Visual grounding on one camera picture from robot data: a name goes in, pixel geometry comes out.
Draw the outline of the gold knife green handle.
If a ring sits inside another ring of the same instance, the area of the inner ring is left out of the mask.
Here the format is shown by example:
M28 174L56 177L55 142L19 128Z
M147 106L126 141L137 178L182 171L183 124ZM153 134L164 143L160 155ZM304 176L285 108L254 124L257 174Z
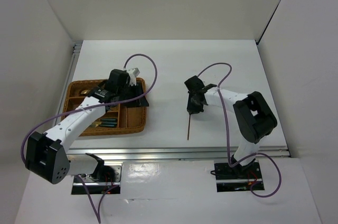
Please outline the gold knife green handle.
M117 123L92 123L90 128L96 128L96 127L107 127L107 128L116 128Z
M116 124L118 122L118 119L117 118L104 118L104 119L98 120L98 122Z

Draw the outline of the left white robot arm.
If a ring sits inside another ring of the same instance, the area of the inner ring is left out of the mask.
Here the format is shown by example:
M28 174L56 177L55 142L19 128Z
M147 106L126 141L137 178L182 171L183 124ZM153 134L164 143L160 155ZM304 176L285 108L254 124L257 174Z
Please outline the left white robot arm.
M68 155L72 143L111 107L132 104L147 107L141 83L137 82L138 68L113 69L107 80L93 87L82 103L65 118L44 133L33 132L27 139L25 167L52 184L67 175L86 174L92 181L114 176L103 159L86 153Z

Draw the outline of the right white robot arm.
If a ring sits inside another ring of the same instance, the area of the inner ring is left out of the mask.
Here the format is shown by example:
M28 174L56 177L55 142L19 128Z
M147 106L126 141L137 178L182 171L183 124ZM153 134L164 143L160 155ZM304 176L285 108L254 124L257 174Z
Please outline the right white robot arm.
M205 85L197 76L184 82L188 90L187 112L204 112L204 106L223 108L234 113L241 133L240 143L230 157L230 171L237 178L248 173L260 148L260 141L277 127L277 119L260 92L241 94Z

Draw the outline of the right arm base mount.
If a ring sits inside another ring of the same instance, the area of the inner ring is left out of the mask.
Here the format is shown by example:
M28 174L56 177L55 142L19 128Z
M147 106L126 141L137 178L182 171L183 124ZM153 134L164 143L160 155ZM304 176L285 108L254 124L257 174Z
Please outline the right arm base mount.
M249 165L240 164L231 168L228 163L215 163L210 172L215 177L217 192L263 191L264 183L259 162L253 160Z

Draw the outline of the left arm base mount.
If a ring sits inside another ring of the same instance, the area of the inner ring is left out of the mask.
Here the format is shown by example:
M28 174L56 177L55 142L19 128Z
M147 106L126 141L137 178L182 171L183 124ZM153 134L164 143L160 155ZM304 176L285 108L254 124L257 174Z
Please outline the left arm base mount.
M120 194L122 165L109 163L94 154L68 155L72 195Z

